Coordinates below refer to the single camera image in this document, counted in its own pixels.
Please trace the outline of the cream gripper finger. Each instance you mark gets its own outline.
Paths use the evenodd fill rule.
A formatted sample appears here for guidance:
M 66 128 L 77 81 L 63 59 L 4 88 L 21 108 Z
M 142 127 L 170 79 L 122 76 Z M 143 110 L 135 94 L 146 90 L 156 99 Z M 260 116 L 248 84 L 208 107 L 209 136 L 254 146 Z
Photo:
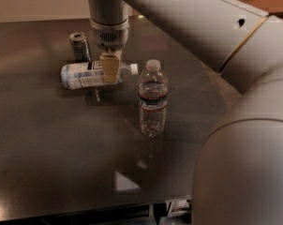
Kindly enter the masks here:
M 108 49 L 100 55 L 100 63 L 106 83 L 115 83 L 120 66 L 120 57 L 116 51 Z

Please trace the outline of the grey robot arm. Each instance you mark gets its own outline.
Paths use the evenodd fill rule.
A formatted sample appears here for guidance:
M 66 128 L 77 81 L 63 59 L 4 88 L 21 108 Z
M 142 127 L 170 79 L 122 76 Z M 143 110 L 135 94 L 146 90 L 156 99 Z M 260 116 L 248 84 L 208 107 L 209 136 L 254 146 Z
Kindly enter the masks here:
M 92 23 L 127 3 L 202 61 L 233 103 L 193 173 L 193 225 L 283 225 L 283 21 L 236 0 L 89 0 Z

